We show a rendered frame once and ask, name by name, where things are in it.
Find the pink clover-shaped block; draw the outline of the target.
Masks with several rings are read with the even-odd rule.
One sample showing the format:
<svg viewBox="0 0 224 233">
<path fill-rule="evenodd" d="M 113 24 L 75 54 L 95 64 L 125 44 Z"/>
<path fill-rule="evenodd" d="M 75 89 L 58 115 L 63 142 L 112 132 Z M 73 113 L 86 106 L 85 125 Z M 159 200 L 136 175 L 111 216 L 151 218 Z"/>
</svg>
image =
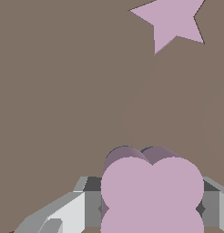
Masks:
<svg viewBox="0 0 224 233">
<path fill-rule="evenodd" d="M 118 147 L 101 180 L 101 233 L 204 233 L 199 169 L 164 147 Z"/>
</svg>

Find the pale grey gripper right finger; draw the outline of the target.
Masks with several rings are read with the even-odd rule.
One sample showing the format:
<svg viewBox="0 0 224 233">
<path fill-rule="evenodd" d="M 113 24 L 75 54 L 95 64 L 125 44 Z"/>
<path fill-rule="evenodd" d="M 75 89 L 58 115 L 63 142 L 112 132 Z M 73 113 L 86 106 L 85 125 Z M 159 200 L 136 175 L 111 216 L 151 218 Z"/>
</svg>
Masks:
<svg viewBox="0 0 224 233">
<path fill-rule="evenodd" d="M 203 177 L 204 193 L 196 207 L 205 227 L 224 231 L 224 187 L 209 177 Z"/>
</svg>

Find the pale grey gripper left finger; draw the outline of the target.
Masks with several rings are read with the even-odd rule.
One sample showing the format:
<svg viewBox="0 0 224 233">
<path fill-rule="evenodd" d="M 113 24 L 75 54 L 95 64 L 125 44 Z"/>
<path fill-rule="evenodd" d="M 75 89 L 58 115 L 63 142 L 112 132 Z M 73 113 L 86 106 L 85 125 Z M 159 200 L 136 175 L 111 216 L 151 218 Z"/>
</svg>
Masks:
<svg viewBox="0 0 224 233">
<path fill-rule="evenodd" d="M 107 211 L 101 177 L 81 177 L 72 192 L 25 218 L 14 233 L 82 233 L 99 228 Z"/>
</svg>

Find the pink star-shaped block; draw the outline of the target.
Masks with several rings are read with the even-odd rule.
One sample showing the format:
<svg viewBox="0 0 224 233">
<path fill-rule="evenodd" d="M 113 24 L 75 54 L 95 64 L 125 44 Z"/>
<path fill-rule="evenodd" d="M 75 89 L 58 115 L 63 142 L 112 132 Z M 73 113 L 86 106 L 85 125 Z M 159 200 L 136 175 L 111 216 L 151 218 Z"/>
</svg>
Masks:
<svg viewBox="0 0 224 233">
<path fill-rule="evenodd" d="M 153 0 L 130 12 L 153 26 L 154 55 L 176 37 L 204 44 L 195 19 L 206 0 Z"/>
</svg>

